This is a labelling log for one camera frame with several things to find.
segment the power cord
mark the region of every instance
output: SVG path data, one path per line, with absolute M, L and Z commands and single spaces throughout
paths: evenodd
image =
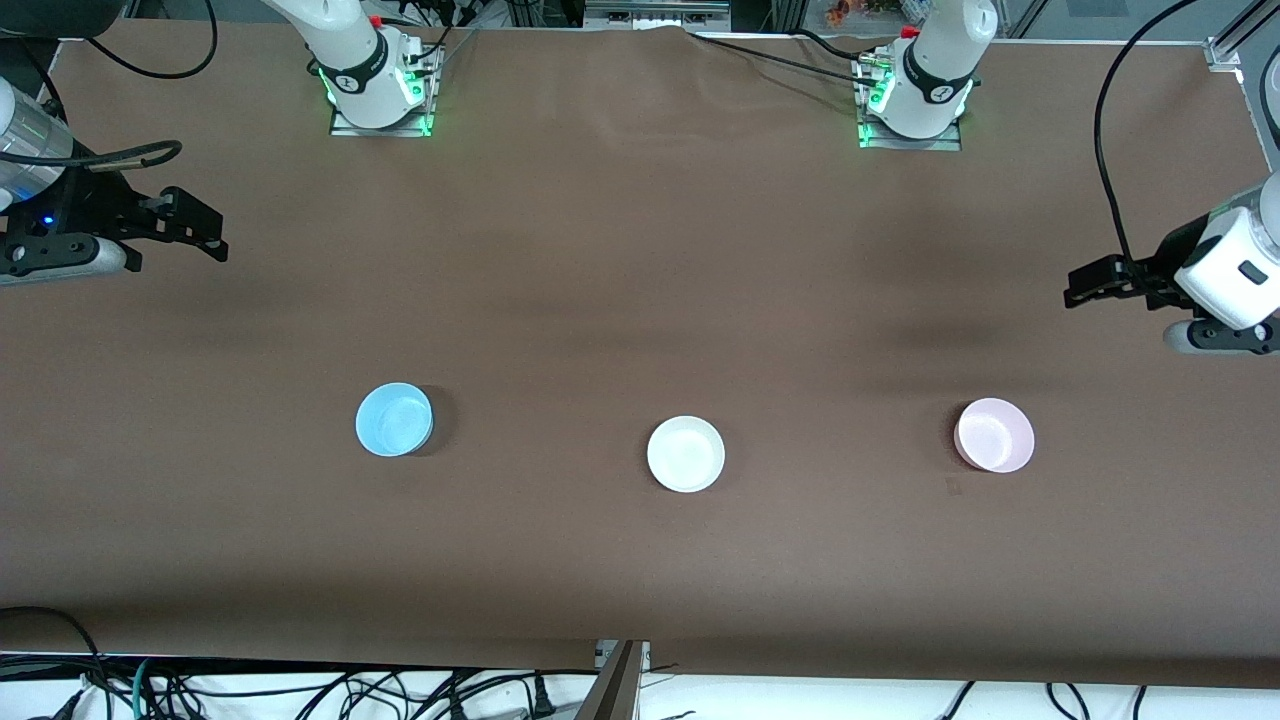
M 818 33 L 815 33 L 813 31 L 805 29 L 803 27 L 797 27 L 797 28 L 792 29 L 791 32 L 788 32 L 787 35 L 799 35 L 799 36 L 803 36 L 803 37 L 808 37 L 809 40 L 817 42 L 818 47 L 822 47 L 823 50 L 826 50 L 827 53 L 831 53 L 832 55 L 835 55 L 837 58 L 844 58 L 845 60 L 856 60 L 858 59 L 858 53 L 846 53 L 846 51 L 841 50 L 840 47 L 836 47 L 835 45 L 827 42 L 827 40 L 824 37 L 822 37 L 820 35 L 818 35 Z
M 530 703 L 529 716 L 532 720 L 541 720 L 552 715 L 556 715 L 556 706 L 552 705 L 552 698 L 547 694 L 547 680 L 539 673 L 534 675 L 534 702 Z
M 1147 697 L 1147 685 L 1138 687 L 1138 694 L 1133 697 L 1133 720 L 1139 720 L 1142 714 L 1142 700 Z
M 93 637 L 88 634 L 88 630 L 84 629 L 84 625 L 79 624 L 79 620 L 73 618 L 69 612 L 63 612 L 61 610 L 55 610 L 52 607 L 42 607 L 38 605 L 15 605 L 10 607 L 0 607 L 0 619 L 15 618 L 19 615 L 42 615 L 45 618 L 55 618 L 70 625 L 72 629 L 76 630 L 76 634 L 78 634 L 81 641 L 84 643 L 84 647 L 88 648 L 90 661 L 92 662 L 92 669 L 96 671 L 97 679 L 101 680 L 104 685 L 110 684 L 110 678 L 108 678 L 106 675 L 106 667 L 102 666 L 102 653 L 99 652 L 97 643 L 93 642 Z M 113 720 L 113 717 L 115 716 L 115 712 L 113 710 L 114 705 L 115 703 L 111 702 L 111 698 L 108 697 L 106 720 Z
M 1089 706 L 1084 703 L 1084 696 L 1082 696 L 1080 691 L 1078 691 L 1071 683 L 1066 683 L 1066 689 L 1071 691 L 1071 694 L 1075 696 L 1075 702 L 1080 705 L 1079 717 L 1068 712 L 1068 710 L 1057 702 L 1057 694 L 1053 693 L 1053 683 L 1044 683 L 1044 694 L 1048 696 L 1048 701 L 1053 703 L 1053 708 L 1057 710 L 1062 717 L 1066 717 L 1066 720 L 1089 720 Z
M 92 45 L 93 47 L 96 47 L 99 53 L 101 53 L 101 54 L 106 55 L 108 58 L 110 58 L 111 60 L 114 60 L 115 64 L 122 65 L 122 67 L 124 67 L 124 68 L 127 68 L 127 69 L 129 69 L 129 70 L 132 70 L 134 73 L 138 73 L 140 76 L 148 77 L 148 78 L 155 78 L 155 79 L 183 79 L 183 78 L 188 78 L 188 77 L 192 77 L 192 76 L 197 74 L 200 70 L 204 70 L 205 68 L 207 68 L 209 63 L 214 61 L 214 55 L 218 53 L 218 17 L 214 14 L 214 3 L 212 3 L 212 0 L 205 0 L 205 9 L 209 10 L 209 53 L 205 55 L 205 59 L 200 61 L 198 65 L 196 65 L 195 68 L 191 68 L 189 70 L 183 70 L 180 73 L 157 73 L 155 70 L 147 70 L 147 69 L 143 69 L 143 68 L 140 68 L 140 67 L 134 65 L 133 63 L 125 60 L 124 58 L 120 58 L 115 53 L 111 53 L 110 50 L 106 49 L 105 45 L 102 45 L 101 42 L 99 42 L 97 38 L 95 38 L 95 37 L 90 37 L 88 38 L 88 44 Z
M 40 79 L 49 88 L 49 97 L 52 100 L 54 106 L 46 108 L 45 110 L 52 114 L 55 118 L 67 122 L 67 108 L 63 104 L 63 96 L 58 92 L 58 87 L 54 85 L 54 78 L 49 76 L 45 67 L 32 53 L 31 47 L 27 45 L 26 40 L 18 40 L 23 54 L 40 73 Z M 156 158 L 147 158 L 160 152 Z M 97 165 L 124 163 L 128 160 L 134 160 L 140 168 L 150 168 L 154 165 L 163 165 L 169 160 L 173 160 L 182 152 L 182 143 L 177 140 L 161 140 L 159 142 L 148 142 L 146 145 L 136 145 L 133 147 L 127 147 L 124 150 L 116 150 L 115 152 L 106 152 L 104 155 L 97 155 L 93 152 L 79 155 L 77 158 L 36 158 L 35 155 L 17 155 L 14 152 L 0 151 L 0 160 L 6 163 L 14 163 L 18 165 L 33 165 L 41 168 L 90 168 L 93 169 Z
M 428 49 L 425 53 L 421 53 L 419 55 L 411 55 L 408 61 L 416 63 L 422 58 L 430 58 L 433 53 L 435 53 L 436 50 L 440 49 L 442 45 L 444 45 L 444 38 L 449 36 L 451 29 L 453 29 L 453 26 L 444 26 L 444 32 L 440 33 L 440 37 L 435 41 L 435 44 L 431 45 L 431 47 Z
M 977 680 L 969 680 L 960 687 L 960 692 L 956 693 L 955 700 L 951 701 L 951 707 L 940 717 L 938 720 L 955 720 L 956 712 L 960 712 L 960 706 L 964 705 L 964 698 L 969 694 L 969 691 L 977 685 Z
M 1111 208 L 1111 222 L 1115 224 L 1116 238 L 1120 241 L 1120 252 L 1124 256 L 1125 269 L 1129 270 L 1129 274 L 1133 277 L 1135 287 L 1144 295 L 1151 295 L 1151 290 L 1143 282 L 1142 275 L 1134 272 L 1133 252 L 1129 250 L 1129 237 L 1125 234 L 1124 220 L 1120 217 L 1120 202 L 1116 200 L 1115 188 L 1111 187 L 1111 174 L 1107 172 L 1106 156 L 1102 152 L 1102 109 L 1106 105 L 1107 92 L 1111 91 L 1111 82 L 1116 77 L 1116 70 L 1120 69 L 1120 64 L 1129 56 L 1129 53 L 1133 51 L 1135 45 L 1138 45 L 1138 41 L 1151 32 L 1151 28 L 1162 23 L 1165 18 L 1198 1 L 1199 0 L 1179 0 L 1178 3 L 1174 3 L 1169 8 L 1157 13 L 1156 17 L 1147 20 L 1147 23 L 1142 26 L 1128 42 L 1124 44 L 1124 47 L 1121 47 L 1120 53 L 1116 54 L 1115 60 L 1111 61 L 1111 68 L 1107 70 L 1106 79 L 1102 81 L 1102 88 L 1098 91 L 1098 104 L 1093 109 L 1093 156 L 1098 164 L 1098 177 L 1102 179 L 1102 190 L 1106 192 L 1107 205 Z
M 160 152 L 156 158 L 147 158 Z M 0 152 L 0 160 L 6 163 L 14 163 L 18 165 L 36 165 L 41 168 L 88 168 L 93 169 L 99 165 L 115 165 L 127 160 L 132 160 L 140 168 L 151 168 L 155 165 L 163 165 L 169 160 L 173 160 L 182 152 L 182 143 L 177 140 L 161 140 L 157 142 L 147 142 L 146 145 L 136 145 L 125 150 L 116 150 L 115 152 L 106 152 L 102 155 L 87 154 L 78 158 L 36 158 L 35 155 L 14 155 L 13 152 Z
M 764 59 L 764 60 L 771 60 L 771 61 L 774 61 L 774 63 L 781 63 L 783 65 L 791 65 L 792 68 L 799 68 L 801 70 L 808 70 L 810 73 L 817 73 L 817 74 L 820 74 L 820 76 L 833 77 L 836 79 L 842 79 L 845 82 L 851 82 L 854 85 L 864 85 L 867 87 L 873 87 L 876 85 L 876 81 L 873 81 L 872 78 L 854 77 L 851 74 L 837 73 L 835 70 L 828 70 L 826 68 L 818 68 L 818 67 L 814 67 L 814 65 L 808 65 L 805 63 L 797 63 L 797 61 L 787 59 L 787 58 L 780 58 L 777 55 L 769 55 L 768 53 L 760 53 L 759 50 L 753 50 L 750 47 L 742 47 L 741 45 L 733 45 L 731 42 L 724 42 L 724 41 L 721 41 L 721 40 L 716 40 L 714 37 L 704 37 L 701 35 L 690 35 L 690 37 L 696 37 L 698 40 L 701 40 L 703 42 L 707 42 L 709 45 L 717 45 L 717 46 L 724 47 L 727 50 L 733 50 L 735 53 L 742 53 L 742 54 L 746 54 L 746 55 L 754 55 L 754 56 Z

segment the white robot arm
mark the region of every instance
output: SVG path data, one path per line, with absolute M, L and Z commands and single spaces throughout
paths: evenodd
M 1181 307 L 1165 342 L 1185 354 L 1280 350 L 1280 173 L 1169 233 L 1156 254 L 1108 255 L 1068 275 L 1068 307 L 1103 297 L 1146 297 L 1148 310 Z
M 192 245 L 227 260 L 223 217 L 180 187 L 148 197 L 122 169 L 163 163 L 175 141 L 95 155 L 0 78 L 0 286 L 142 269 L 131 240 Z M 146 159 L 157 150 L 165 154 Z
M 964 113 L 973 72 L 998 24 L 991 0 L 940 0 L 918 37 L 890 46 L 892 76 L 868 109 L 904 137 L 942 135 Z
M 334 108 L 353 126 L 384 128 L 426 100 L 422 41 L 375 27 L 360 0 L 264 0 L 302 33 Z

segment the table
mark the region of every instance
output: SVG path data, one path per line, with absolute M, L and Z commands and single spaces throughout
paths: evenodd
M 104 42 L 180 68 L 206 32 Z M 122 652 L 1276 684 L 1274 364 L 1061 305 L 1115 247 L 1114 46 L 993 46 L 964 151 L 905 154 L 838 81 L 678 29 L 484 32 L 435 137 L 330 138 L 291 28 L 221 35 L 183 82 L 58 63 L 91 147 L 183 141 L 131 179 L 219 209 L 230 261 L 5 292 L 4 603 Z M 1106 137 L 1139 252 L 1266 174 L 1197 47 L 1135 51 Z M 355 438 L 389 380 L 438 406 L 422 456 Z M 983 396 L 1036 424 L 1024 471 L 948 450 Z M 643 461 L 685 413 L 728 448 L 694 496 Z

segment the metal mounting plate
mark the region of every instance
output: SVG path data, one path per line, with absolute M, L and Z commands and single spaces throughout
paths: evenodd
M 876 53 L 867 54 L 867 60 L 851 60 L 850 67 L 854 70 L 854 77 L 869 77 L 876 81 L 882 79 L 884 74 L 884 59 L 881 53 L 882 50 L 886 49 L 877 49 Z M 874 91 L 876 88 L 872 87 L 854 85 L 854 104 L 858 106 L 859 147 L 883 147 L 887 150 L 946 150 L 951 152 L 960 150 L 959 120 L 951 120 L 947 129 L 937 137 L 927 140 L 902 137 L 901 135 L 891 131 L 888 126 L 884 124 L 884 120 L 867 109 Z
M 417 42 L 417 46 L 410 47 L 410 51 L 421 53 L 421 41 L 417 37 L 410 37 Z M 347 122 L 347 118 L 342 117 L 342 113 L 334 108 L 329 120 L 329 135 L 335 137 L 431 137 L 431 131 L 435 127 L 435 102 L 440 95 L 444 50 L 444 45 L 440 45 L 430 56 L 406 68 L 408 72 L 424 73 L 422 77 L 406 82 L 411 90 L 420 88 L 425 100 L 410 110 L 398 123 L 384 128 L 362 128 Z

